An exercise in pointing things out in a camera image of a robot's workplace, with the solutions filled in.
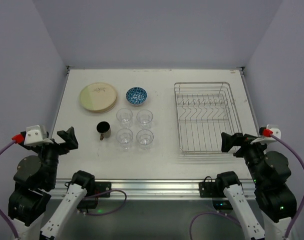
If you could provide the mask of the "brown striped ceramic cup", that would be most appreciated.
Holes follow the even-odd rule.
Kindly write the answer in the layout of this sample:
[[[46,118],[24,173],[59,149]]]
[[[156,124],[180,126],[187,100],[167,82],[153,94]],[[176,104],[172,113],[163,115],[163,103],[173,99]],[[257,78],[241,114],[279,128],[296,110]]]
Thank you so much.
[[[100,135],[100,140],[107,139],[111,136],[110,124],[106,121],[101,121],[97,124],[96,130]]]

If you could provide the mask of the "cream plate rearmost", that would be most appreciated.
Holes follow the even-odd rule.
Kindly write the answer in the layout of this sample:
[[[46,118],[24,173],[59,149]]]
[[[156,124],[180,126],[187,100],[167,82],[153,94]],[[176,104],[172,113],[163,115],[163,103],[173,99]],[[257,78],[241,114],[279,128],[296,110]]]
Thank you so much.
[[[96,82],[84,87],[79,94],[80,105],[92,113],[109,111],[110,92],[113,86],[105,82]]]

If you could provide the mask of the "clear glass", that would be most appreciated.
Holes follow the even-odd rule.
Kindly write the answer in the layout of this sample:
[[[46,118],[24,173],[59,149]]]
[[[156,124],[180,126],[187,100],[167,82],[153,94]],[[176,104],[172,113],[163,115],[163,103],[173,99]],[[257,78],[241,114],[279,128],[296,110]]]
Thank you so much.
[[[153,113],[147,109],[140,110],[136,115],[140,127],[146,130],[151,128],[153,117]]]
[[[154,134],[148,129],[138,131],[136,141],[139,148],[143,150],[150,149],[153,146]]]
[[[122,149],[128,150],[133,143],[133,132],[128,128],[122,128],[117,131],[116,140]]]
[[[130,109],[122,108],[118,110],[116,118],[122,128],[129,129],[132,126],[133,113]]]

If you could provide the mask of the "blue patterned bowl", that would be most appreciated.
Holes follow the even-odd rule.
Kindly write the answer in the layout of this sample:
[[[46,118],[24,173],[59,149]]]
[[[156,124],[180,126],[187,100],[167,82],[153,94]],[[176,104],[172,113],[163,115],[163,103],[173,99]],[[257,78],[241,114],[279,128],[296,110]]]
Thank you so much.
[[[126,100],[134,106],[142,105],[147,99],[147,92],[141,87],[132,87],[126,92]]]

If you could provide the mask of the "cream and green plate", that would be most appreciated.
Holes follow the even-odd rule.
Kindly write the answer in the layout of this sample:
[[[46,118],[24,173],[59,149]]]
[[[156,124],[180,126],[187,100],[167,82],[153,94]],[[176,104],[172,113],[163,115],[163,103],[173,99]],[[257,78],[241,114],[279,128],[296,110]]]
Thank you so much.
[[[112,101],[109,108],[110,110],[115,106],[117,102],[117,97],[118,97],[117,90],[114,87],[112,87],[110,92],[110,100]]]

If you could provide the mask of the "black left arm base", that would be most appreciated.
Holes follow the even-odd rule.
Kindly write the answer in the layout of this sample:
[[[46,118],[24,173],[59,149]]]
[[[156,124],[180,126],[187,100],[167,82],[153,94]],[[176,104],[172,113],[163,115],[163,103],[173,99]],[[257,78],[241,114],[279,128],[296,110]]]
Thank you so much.
[[[91,192],[85,195],[85,199],[81,200],[77,205],[77,210],[88,211],[95,209],[98,206],[99,198],[109,198],[110,193],[105,193],[102,196],[92,197],[100,193],[109,191],[112,188],[112,183],[110,181],[96,181],[94,188]]]

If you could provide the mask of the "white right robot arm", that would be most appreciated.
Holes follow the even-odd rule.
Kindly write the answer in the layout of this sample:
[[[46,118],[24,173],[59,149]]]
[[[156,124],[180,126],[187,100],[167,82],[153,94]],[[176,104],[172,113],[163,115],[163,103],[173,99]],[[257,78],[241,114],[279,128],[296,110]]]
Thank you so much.
[[[254,182],[255,200],[262,212],[264,226],[260,226],[249,204],[245,201],[242,184],[233,171],[217,175],[219,192],[229,200],[247,240],[288,240],[296,213],[297,202],[286,185],[291,175],[287,158],[276,151],[266,152],[267,145],[278,140],[275,132],[265,128],[261,136],[221,133],[221,151],[242,158]]]

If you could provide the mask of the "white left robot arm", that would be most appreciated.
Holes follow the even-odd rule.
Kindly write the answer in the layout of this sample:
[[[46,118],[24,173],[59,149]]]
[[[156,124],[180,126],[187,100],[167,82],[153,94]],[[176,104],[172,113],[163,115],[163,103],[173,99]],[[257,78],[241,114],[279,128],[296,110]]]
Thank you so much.
[[[60,130],[57,135],[63,140],[57,143],[49,137],[42,125],[26,128],[13,140],[23,148],[35,152],[24,157],[14,175],[15,190],[9,198],[13,240],[56,240],[77,205],[88,194],[94,192],[95,177],[79,170],[73,174],[67,192],[54,214],[42,226],[49,192],[55,188],[59,156],[68,154],[79,147],[75,129]]]

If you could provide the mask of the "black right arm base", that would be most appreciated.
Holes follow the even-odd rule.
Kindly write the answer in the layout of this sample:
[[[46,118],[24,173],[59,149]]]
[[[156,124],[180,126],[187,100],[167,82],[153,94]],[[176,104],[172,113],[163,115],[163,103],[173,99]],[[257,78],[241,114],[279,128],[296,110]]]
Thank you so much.
[[[217,211],[233,210],[223,191],[218,189],[216,181],[211,176],[206,176],[203,181],[199,182],[198,189],[200,197],[211,199],[212,205]]]

